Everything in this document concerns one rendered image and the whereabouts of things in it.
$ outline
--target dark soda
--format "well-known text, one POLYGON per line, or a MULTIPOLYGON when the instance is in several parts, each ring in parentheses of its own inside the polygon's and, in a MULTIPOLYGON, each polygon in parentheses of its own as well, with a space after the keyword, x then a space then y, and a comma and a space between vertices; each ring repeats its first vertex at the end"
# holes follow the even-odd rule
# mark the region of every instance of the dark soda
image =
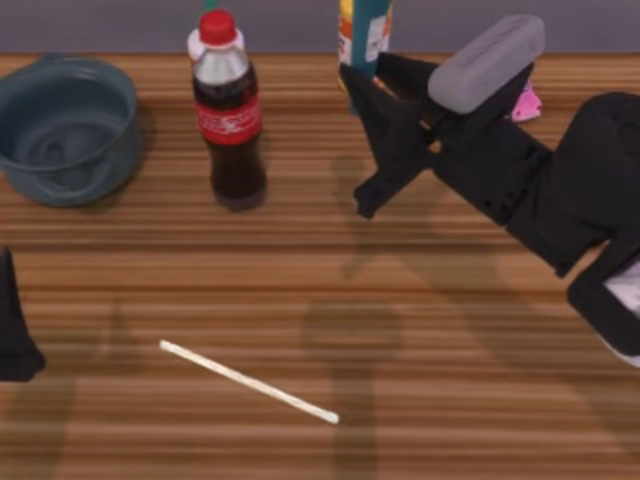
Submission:
POLYGON ((236 36, 229 13, 205 14, 200 21, 205 51, 193 67, 198 123, 211 157, 211 187, 218 203, 232 211, 260 206, 267 190, 258 78, 236 36))

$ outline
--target white stick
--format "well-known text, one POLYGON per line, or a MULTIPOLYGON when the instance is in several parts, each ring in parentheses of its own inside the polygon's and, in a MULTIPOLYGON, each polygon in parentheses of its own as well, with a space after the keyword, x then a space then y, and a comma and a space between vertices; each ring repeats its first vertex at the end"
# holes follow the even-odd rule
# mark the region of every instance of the white stick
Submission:
POLYGON ((323 410, 322 408, 311 405, 304 400, 300 400, 299 398, 289 395, 288 393, 271 387, 266 383, 262 383, 254 378, 247 377, 240 372, 236 372, 235 370, 225 367, 224 365, 214 362, 213 360, 209 360, 208 358, 198 355, 197 353, 187 350, 186 348, 182 348, 174 343, 167 342, 166 340, 161 340, 160 348, 165 352, 173 353, 174 355, 198 364, 201 367, 206 368, 207 370, 218 373, 223 377, 227 377, 229 380, 241 383, 246 387, 252 388, 264 393, 265 395, 269 395, 276 400, 287 403, 294 408, 302 410, 303 412, 307 412, 310 415, 320 417, 329 423, 337 424, 340 421, 338 415, 333 412, 329 412, 327 410, 323 410))

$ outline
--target white container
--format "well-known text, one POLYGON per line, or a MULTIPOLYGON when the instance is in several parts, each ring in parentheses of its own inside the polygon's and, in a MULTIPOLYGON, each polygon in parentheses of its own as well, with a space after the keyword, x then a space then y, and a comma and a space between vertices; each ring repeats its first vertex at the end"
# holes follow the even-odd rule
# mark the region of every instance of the white container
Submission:
MULTIPOLYGON (((236 29, 236 35, 237 36, 235 45, 239 49, 244 50, 244 35, 238 29, 236 29)), ((189 35, 189 39, 187 40, 187 48, 189 50, 189 58, 191 58, 191 61, 193 63, 196 63, 204 53, 204 44, 202 43, 202 41, 200 41, 200 31, 197 28, 191 32, 191 35, 189 35)))

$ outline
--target wooden surface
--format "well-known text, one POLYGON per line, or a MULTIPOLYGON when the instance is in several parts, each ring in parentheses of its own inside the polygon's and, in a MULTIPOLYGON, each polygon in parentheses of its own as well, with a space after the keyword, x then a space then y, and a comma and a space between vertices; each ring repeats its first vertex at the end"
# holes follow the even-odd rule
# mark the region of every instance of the wooden surface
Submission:
MULTIPOLYGON (((32 58, 0 57, 0 75, 32 58)), ((0 244, 49 360, 0 387, 0 480, 638 478, 640 377, 565 304, 573 274, 556 279, 430 174, 375 221, 355 215, 373 163, 333 56, 256 58, 271 196, 243 215, 212 201, 187 60, 103 58, 139 88, 135 180, 82 210, 0 182, 0 244)), ((545 58, 527 128, 554 146, 587 97, 640 93, 639 66, 545 58)))

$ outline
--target gray wall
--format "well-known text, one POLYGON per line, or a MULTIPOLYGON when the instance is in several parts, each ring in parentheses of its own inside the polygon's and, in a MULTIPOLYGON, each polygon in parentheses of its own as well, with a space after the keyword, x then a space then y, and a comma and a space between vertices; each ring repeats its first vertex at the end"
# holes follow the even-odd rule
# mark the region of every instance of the gray wall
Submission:
MULTIPOLYGON (((640 50, 640 0, 395 0, 392 48, 457 49, 502 15, 535 13, 548 51, 640 50)), ((338 0, 220 0, 251 51, 335 51, 338 0)), ((0 0, 0 51, 183 51, 203 0, 0 0)))

